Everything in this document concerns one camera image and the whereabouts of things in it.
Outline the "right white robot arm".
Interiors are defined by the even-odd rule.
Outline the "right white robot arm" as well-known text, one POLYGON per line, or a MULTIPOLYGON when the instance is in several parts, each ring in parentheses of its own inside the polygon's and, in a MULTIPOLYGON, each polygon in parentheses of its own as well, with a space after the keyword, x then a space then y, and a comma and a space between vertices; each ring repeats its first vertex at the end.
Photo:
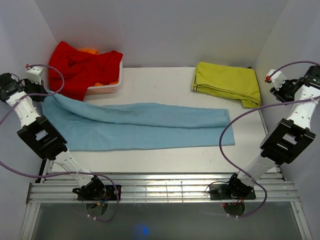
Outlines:
POLYGON ((273 86, 270 93, 281 103, 293 102, 290 116, 283 118, 260 144, 260 153, 244 169, 234 173, 226 185, 226 194, 245 198, 255 181, 268 170, 293 162, 315 139, 311 118, 320 97, 320 68, 309 67, 304 76, 287 79, 281 71, 270 70, 266 82, 273 86))

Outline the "light blue trousers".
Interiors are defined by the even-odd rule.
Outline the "light blue trousers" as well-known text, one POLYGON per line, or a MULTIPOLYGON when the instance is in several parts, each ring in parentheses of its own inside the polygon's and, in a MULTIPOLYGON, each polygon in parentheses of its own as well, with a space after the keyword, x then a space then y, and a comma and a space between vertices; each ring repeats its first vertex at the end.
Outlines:
POLYGON ((43 114, 71 151, 130 151, 233 146, 230 114, 223 108, 159 103, 94 105, 55 94, 43 114))

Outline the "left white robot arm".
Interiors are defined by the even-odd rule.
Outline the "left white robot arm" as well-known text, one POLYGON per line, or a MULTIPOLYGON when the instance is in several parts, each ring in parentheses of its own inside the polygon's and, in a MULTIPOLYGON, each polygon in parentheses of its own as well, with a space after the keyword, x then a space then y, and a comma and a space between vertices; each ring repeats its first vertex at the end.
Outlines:
POLYGON ((43 102, 48 92, 39 73, 32 79, 15 80, 13 74, 0 76, 0 100, 14 108, 21 129, 21 140, 43 160, 50 160, 62 167, 77 182, 72 191, 85 200, 101 200, 107 195, 103 182, 72 157, 67 141, 44 116, 40 115, 33 102, 43 102))

